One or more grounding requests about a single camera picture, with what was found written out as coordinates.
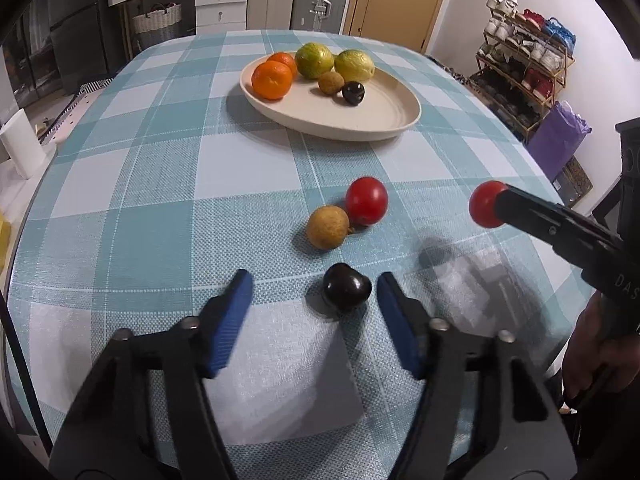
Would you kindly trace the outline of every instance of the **door frame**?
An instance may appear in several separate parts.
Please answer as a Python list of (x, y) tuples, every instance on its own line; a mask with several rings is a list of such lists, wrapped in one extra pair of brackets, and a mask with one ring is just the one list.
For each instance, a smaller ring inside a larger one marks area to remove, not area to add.
[[(347, 15), (344, 20), (344, 27), (342, 28), (342, 33), (352, 36), (351, 34), (351, 26), (353, 25), (353, 15), (356, 10), (356, 3), (358, 0), (349, 0), (349, 6), (347, 7)], [(422, 40), (422, 46), (420, 47), (420, 52), (422, 54), (425, 53), (427, 46), (429, 44), (429, 40), (431, 39), (431, 34), (433, 33), (433, 27), (436, 24), (438, 16), (440, 15), (440, 11), (442, 10), (442, 2), (443, 0), (438, 0), (436, 3), (436, 8), (431, 17), (431, 22), (429, 23), (429, 27), (427, 27), (427, 32), (425, 34), (424, 39)]]

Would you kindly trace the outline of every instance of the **dark cherry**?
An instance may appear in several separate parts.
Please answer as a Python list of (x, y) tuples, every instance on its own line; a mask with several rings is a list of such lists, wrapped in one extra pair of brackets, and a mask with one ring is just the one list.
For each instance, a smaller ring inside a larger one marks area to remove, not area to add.
[(350, 105), (357, 106), (364, 99), (364, 86), (357, 81), (349, 81), (342, 87), (342, 97)]
[(347, 264), (334, 264), (322, 278), (322, 299), (336, 311), (346, 314), (363, 304), (371, 294), (371, 281)]

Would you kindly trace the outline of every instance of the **shelf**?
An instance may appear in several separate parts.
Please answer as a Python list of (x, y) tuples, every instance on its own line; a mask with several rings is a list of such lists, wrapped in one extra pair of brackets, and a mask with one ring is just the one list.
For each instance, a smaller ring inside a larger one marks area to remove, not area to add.
[(570, 59), (570, 60), (574, 61), (574, 58), (572, 56), (569, 56), (569, 53), (567, 52), (566, 46), (565, 46), (564, 43), (562, 43), (562, 41), (558, 41), (555, 38), (553, 38), (552, 36), (550, 36), (549, 34), (547, 34), (546, 32), (543, 32), (542, 30), (539, 30), (537, 27), (532, 25), (530, 22), (526, 22), (526, 21), (523, 21), (523, 20), (518, 20), (517, 18), (514, 18), (513, 16), (505, 14), (504, 12), (501, 12), (500, 10), (492, 9), (491, 7), (488, 7), (488, 9), (491, 11), (492, 16), (497, 14), (498, 16), (503, 18), (505, 21), (511, 23), (511, 25), (515, 25), (516, 27), (521, 28), (527, 34), (531, 34), (532, 36), (535, 36), (536, 38), (540, 38), (540, 40), (545, 41), (545, 43), (550, 43), (555, 48), (560, 50), (562, 53), (566, 53), (567, 59)]
[(522, 124), (519, 120), (517, 120), (517, 118), (510, 111), (507, 110), (507, 108), (505, 108), (502, 104), (500, 104), (497, 100), (495, 100), (495, 98), (493, 96), (489, 95), (484, 90), (484, 88), (482, 88), (480, 85), (478, 85), (477, 83), (475, 83), (471, 79), (468, 80), (468, 84), (469, 84), (469, 86), (471, 86), (471, 88), (475, 92), (479, 92), (482, 95), (482, 97), (484, 97), (485, 99), (491, 101), (498, 108), (500, 108), (501, 111), (503, 111), (505, 114), (507, 114), (511, 118), (513, 123), (517, 124), (520, 127), (520, 129), (524, 132), (525, 142), (529, 142), (529, 134), (531, 133), (532, 130), (535, 130), (538, 126), (540, 126), (540, 123), (542, 122), (542, 119), (545, 118), (544, 116), (541, 116), (540, 120), (537, 123), (532, 124), (531, 126), (529, 126), (527, 128), (524, 124)]
[(506, 79), (513, 86), (517, 86), (524, 95), (526, 95), (529, 99), (532, 99), (536, 104), (542, 107), (545, 107), (545, 106), (549, 108), (552, 107), (552, 103), (550, 101), (553, 98), (553, 94), (551, 94), (546, 100), (541, 101), (536, 97), (536, 95), (531, 90), (528, 90), (526, 87), (524, 87), (521, 82), (515, 80), (509, 74), (503, 72), (500, 68), (498, 68), (494, 63), (489, 61), (487, 58), (480, 56), (479, 54), (476, 54), (476, 59), (484, 63), (486, 66), (490, 67), (492, 70), (495, 70), (498, 74), (500, 74), (504, 79)]
[[(533, 65), (536, 70), (538, 70), (539, 72), (542, 72), (543, 75), (546, 75), (551, 79), (555, 79), (556, 81), (558, 81), (564, 87), (564, 82), (562, 81), (562, 79), (558, 79), (558, 76), (564, 74), (564, 68), (561, 68), (557, 72), (553, 73), (548, 68), (546, 68), (544, 65), (542, 65), (540, 62), (536, 61), (535, 59), (531, 59), (523, 51), (521, 51), (520, 49), (515, 48), (513, 46), (513, 44), (510, 43), (509, 41), (503, 41), (500, 38), (494, 36), (493, 34), (489, 34), (488, 32), (485, 32), (484, 35), (486, 37), (488, 37), (488, 38), (491, 38), (494, 41), (497, 41), (497, 43), (501, 44), (502, 46), (505, 46), (510, 52), (512, 52), (514, 54), (515, 57), (517, 57), (519, 59), (524, 59), (526, 62), (528, 62), (529, 64)], [(575, 62), (575, 60), (573, 60), (573, 59), (571, 60), (571, 63), (568, 62), (567, 68), (569, 68), (574, 62)]]

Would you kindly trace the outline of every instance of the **human hand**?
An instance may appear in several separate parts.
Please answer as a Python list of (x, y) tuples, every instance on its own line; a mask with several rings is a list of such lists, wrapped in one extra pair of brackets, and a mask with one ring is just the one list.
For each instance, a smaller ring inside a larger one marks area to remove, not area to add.
[(618, 392), (626, 388), (640, 371), (640, 336), (629, 335), (601, 342), (601, 293), (592, 295), (575, 324), (562, 359), (562, 382), (569, 399), (591, 386), (593, 373), (602, 364), (616, 368), (606, 390)]

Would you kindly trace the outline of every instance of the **orange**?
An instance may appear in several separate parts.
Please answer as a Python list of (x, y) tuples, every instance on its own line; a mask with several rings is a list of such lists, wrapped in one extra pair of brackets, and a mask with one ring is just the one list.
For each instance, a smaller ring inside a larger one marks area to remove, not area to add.
[(254, 91), (265, 99), (276, 100), (284, 97), (293, 81), (289, 67), (277, 61), (260, 63), (251, 76)]
[(298, 73), (298, 67), (296, 66), (296, 60), (293, 59), (291, 54), (287, 54), (286, 52), (276, 52), (270, 58), (270, 61), (277, 61), (279, 63), (283, 63), (289, 67), (293, 77)]

